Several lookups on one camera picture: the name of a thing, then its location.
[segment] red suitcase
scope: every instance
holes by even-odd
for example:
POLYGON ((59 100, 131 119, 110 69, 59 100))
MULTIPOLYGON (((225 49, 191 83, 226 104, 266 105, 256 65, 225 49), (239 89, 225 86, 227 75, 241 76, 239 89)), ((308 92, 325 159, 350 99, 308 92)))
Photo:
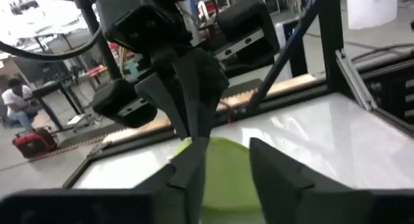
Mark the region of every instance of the red suitcase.
POLYGON ((45 128, 36 129, 36 132, 16 134, 13 145, 26 159, 49 153, 57 146, 54 137, 45 128))

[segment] man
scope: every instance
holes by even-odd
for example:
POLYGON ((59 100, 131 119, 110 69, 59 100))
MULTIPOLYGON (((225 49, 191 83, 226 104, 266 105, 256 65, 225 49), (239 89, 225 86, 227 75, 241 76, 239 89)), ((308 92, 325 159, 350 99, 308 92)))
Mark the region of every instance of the man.
POLYGON ((32 90, 23 85, 21 80, 12 78, 8 81, 8 89, 1 95, 5 105, 7 105, 7 116, 10 120, 18 121, 27 130, 33 131, 32 119, 41 109, 34 100, 27 102, 32 96, 32 90))

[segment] metal table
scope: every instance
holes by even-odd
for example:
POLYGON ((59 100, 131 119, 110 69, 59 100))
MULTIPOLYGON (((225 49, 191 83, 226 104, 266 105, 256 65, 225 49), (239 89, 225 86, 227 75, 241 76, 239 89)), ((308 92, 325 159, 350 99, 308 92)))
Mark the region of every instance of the metal table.
POLYGON ((49 105, 46 104, 46 102, 43 100, 43 97, 57 90, 60 90, 77 115, 84 113, 84 110, 82 109, 82 105, 80 104, 79 100, 76 98, 76 95, 73 93, 70 87, 65 87, 64 82, 65 82, 64 80, 61 80, 58 82, 53 82, 52 84, 49 84, 49 85, 44 85, 43 87, 39 87, 37 89, 33 89, 32 97, 28 98, 28 99, 35 98, 39 100, 39 104, 43 107, 47 115, 50 117, 51 121, 53 121, 53 123, 56 125, 56 127, 58 128, 58 131, 65 131, 67 129, 65 129, 61 125, 56 114, 49 107, 49 105))
MULTIPOLYGON (((259 138, 354 189, 414 188, 413 139, 339 94, 220 126, 212 136, 245 146, 259 138)), ((180 144, 169 140, 96 161, 74 188, 132 188, 168 163, 180 144)))

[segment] green object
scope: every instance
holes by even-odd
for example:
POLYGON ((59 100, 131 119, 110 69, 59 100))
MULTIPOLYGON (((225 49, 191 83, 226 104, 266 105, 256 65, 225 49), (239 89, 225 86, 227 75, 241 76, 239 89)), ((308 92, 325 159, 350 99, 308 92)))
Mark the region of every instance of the green object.
MULTIPOLYGON (((179 153, 190 144, 191 138, 185 139, 179 153)), ((260 210, 248 148, 225 138, 211 138, 206 156, 203 207, 231 212, 260 210)))

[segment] white shirt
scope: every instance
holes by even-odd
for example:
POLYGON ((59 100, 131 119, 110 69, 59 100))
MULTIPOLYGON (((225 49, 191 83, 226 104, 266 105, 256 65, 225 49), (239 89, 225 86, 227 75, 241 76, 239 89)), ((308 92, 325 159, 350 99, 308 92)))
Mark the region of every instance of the white shirt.
MULTIPOLYGON (((11 89, 7 89, 5 92, 3 92, 1 98, 3 98, 3 102, 5 103, 5 105, 17 104, 19 106, 23 106, 26 104, 25 98, 29 98, 32 96, 32 90, 27 85, 23 85, 22 94, 23 97, 20 97, 18 95, 15 95, 11 89)), ((13 113, 14 111, 10 107, 8 107, 7 116, 10 116, 13 113)))

